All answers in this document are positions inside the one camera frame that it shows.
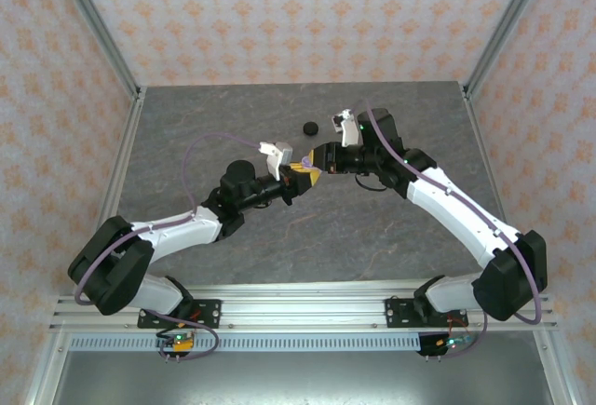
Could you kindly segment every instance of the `white plastic part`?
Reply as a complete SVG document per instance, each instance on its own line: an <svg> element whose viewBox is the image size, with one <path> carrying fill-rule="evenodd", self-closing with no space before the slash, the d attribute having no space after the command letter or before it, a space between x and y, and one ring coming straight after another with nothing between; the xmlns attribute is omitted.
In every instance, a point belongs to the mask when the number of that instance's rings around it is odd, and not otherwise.
<svg viewBox="0 0 596 405"><path fill-rule="evenodd" d="M485 217L494 223L497 229L513 242L517 240L518 230L496 219L474 200L455 186L441 168L429 168L423 172L428 177L448 186L452 192L457 192L467 198L478 208ZM408 186L408 199L415 205L430 213L457 239L466 246L479 266L484 268L494 258L495 249L504 250L507 244L496 236L493 231L466 205L453 196L448 196L441 189L418 179Z"/></svg>
<svg viewBox="0 0 596 405"><path fill-rule="evenodd" d="M168 217L153 222L134 222L132 229L137 230L145 226L153 227L160 223L170 223L180 220L192 211ZM209 244L213 242L220 233L222 224L217 216L210 209L198 207L195 217L182 225L164 228L162 230L151 230L141 233L139 237L142 240L148 240L153 246L154 253L150 263L154 263L164 256L168 256L176 251L192 247L199 244Z"/></svg>
<svg viewBox="0 0 596 405"><path fill-rule="evenodd" d="M358 144L360 134L351 110L345 109L335 115L332 122L335 131L342 134L342 147Z"/></svg>
<svg viewBox="0 0 596 405"><path fill-rule="evenodd" d="M480 309L476 298L472 281L481 274L463 275L462 277L444 277L435 282L427 290L427 298L436 311L449 312L459 309Z"/></svg>
<svg viewBox="0 0 596 405"><path fill-rule="evenodd" d="M164 277L145 275L129 307L155 310L160 314L168 315L182 299L182 293L169 280Z"/></svg>
<svg viewBox="0 0 596 405"><path fill-rule="evenodd" d="M292 149L286 142L261 142L259 152L268 155L267 170L273 175L276 180L280 179L279 167L282 165L289 165L291 161Z"/></svg>

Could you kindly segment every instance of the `aluminum frame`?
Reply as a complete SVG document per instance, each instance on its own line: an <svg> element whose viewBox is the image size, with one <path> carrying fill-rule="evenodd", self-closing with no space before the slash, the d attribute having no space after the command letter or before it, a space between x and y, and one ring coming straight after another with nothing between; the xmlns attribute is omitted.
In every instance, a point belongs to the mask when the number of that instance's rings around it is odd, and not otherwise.
<svg viewBox="0 0 596 405"><path fill-rule="evenodd" d="M507 42L511 31L513 31L513 27L529 2L530 0L511 0L509 2L507 9L503 13L503 17L498 22L493 35L484 48L481 58L476 63L472 74L465 84L466 94L470 98L478 92L484 77L493 66L501 48Z"/></svg>
<svg viewBox="0 0 596 405"><path fill-rule="evenodd" d="M389 335L398 332L428 331L421 328L389 329L384 299L412 297L423 280L350 281L299 284L194 286L197 298L223 300L218 332L234 335ZM556 405L581 405L577 385L567 359L564 339L552 310L553 298L541 295L543 322L531 326L512 318L506 322L490 319L488 332L529 331L535 337L541 361ZM532 304L521 310L530 317ZM38 365L28 405L52 403L71 340L80 333L104 335L144 335L152 330L136 327L138 309L127 307L104 317L94 307L80 306L72 296L58 300L49 332L52 334ZM482 324L481 311L468 311L472 329Z"/></svg>
<svg viewBox="0 0 596 405"><path fill-rule="evenodd" d="M424 284L423 279L400 281L348 281L292 284L254 284L194 286L188 290L195 298L223 301L218 332L394 332L388 328L385 299L392 296L412 298ZM543 320L538 329L553 331L558 327L548 295L541 295ZM534 305L521 309L534 316ZM72 296L62 296L50 321L50 331L68 332L153 332L136 327L139 309L125 307L105 317L95 307L80 306ZM468 311L472 328L480 328L483 314ZM501 322L489 318L490 331L535 331L515 317ZM428 331L427 328L402 328L403 332Z"/></svg>
<svg viewBox="0 0 596 405"><path fill-rule="evenodd" d="M124 185L124 180L127 175L130 153L132 152L134 137L137 133L137 127L139 126L146 92L147 87L140 88L139 93L132 99L130 104L129 116L122 133L122 138L120 139L118 153L112 166L110 181L108 182L103 195L100 214L98 215L97 223L95 225L96 229L107 219L114 216L118 210L118 203L120 201L120 195L122 194L122 186Z"/></svg>
<svg viewBox="0 0 596 405"><path fill-rule="evenodd" d="M114 70L122 82L122 85L131 96L136 95L139 90L139 86L137 85L124 57L120 53L114 38L105 25L99 10L93 3L93 0L74 1L78 5L81 14L87 21L89 28L95 34L95 37L105 52L108 61L112 64L112 67L114 67Z"/></svg>
<svg viewBox="0 0 596 405"><path fill-rule="evenodd" d="M505 216L505 209L503 208L503 202L501 202L501 196L499 195L499 191L496 187L496 181L494 179L493 168L491 167L491 160L488 157L488 153L486 152L486 147L484 146L484 140L482 139L481 128L478 125L478 120L476 119L476 114L474 113L474 104L472 99L466 94L466 91L463 87L462 89L462 96L464 98L464 104L467 110L467 117L469 118L469 122L472 125L472 130L474 130L474 136L476 137L476 142L478 143L478 147L481 150L481 157L482 162L484 163L484 167L486 168L486 173L488 174L488 181L491 184L491 188L493 188L494 199L496 200L496 207L498 208L499 212L499 219L503 222L506 222Z"/></svg>
<svg viewBox="0 0 596 405"><path fill-rule="evenodd" d="M416 332L392 333L225 333L219 334L217 352L395 352L419 351ZM152 333L76 333L69 352L152 352L160 339ZM213 346L207 332L197 333L191 352Z"/></svg>

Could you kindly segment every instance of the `yellow object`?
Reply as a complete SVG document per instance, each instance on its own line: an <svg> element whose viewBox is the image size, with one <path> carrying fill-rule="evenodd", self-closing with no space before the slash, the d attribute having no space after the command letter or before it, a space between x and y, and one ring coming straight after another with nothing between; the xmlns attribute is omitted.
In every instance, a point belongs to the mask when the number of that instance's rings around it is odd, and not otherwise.
<svg viewBox="0 0 596 405"><path fill-rule="evenodd" d="M190 351L194 345L195 345L195 343L193 342L192 339L176 342L176 343L174 343L174 352Z"/></svg>
<svg viewBox="0 0 596 405"><path fill-rule="evenodd" d="M308 159L313 161L315 156L315 151L311 150L308 153ZM318 181L318 177L320 177L320 169L319 168L306 168L302 163L290 163L290 168L295 170L296 172L307 172L310 174L310 184L314 186L315 183Z"/></svg>

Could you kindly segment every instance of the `patterned wallpaper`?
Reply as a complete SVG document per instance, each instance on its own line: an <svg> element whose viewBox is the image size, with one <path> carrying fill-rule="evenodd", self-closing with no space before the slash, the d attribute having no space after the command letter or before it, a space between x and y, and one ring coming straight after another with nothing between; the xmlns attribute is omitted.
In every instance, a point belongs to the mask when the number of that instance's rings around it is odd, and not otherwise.
<svg viewBox="0 0 596 405"><path fill-rule="evenodd" d="M0 402L21 404L129 98L73 0L0 0Z"/></svg>
<svg viewBox="0 0 596 405"><path fill-rule="evenodd" d="M596 0L534 0L474 100L508 218L549 244L550 291L592 398L595 88Z"/></svg>
<svg viewBox="0 0 596 405"><path fill-rule="evenodd" d="M459 80L509 0L94 0L141 85Z"/></svg>

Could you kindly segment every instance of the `black mounting bracket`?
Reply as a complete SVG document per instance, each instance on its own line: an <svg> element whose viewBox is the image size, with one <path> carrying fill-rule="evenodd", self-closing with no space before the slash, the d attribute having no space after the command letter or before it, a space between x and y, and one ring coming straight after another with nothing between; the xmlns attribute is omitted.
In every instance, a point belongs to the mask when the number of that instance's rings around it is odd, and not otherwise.
<svg viewBox="0 0 596 405"><path fill-rule="evenodd" d="M222 317L222 300L193 300L190 306L189 318L186 321L194 321L204 324L212 329L219 329L220 318ZM174 323L150 314L146 310L139 311L137 327L139 329L167 329Z"/></svg>
<svg viewBox="0 0 596 405"><path fill-rule="evenodd" d="M413 298L398 298L392 296L385 300L385 318L388 328L448 328L450 326L449 317L457 318L464 324L467 322L467 314L462 311L452 310L446 314L434 313L427 317L422 317L414 308ZM457 321L451 323L454 328L463 327Z"/></svg>

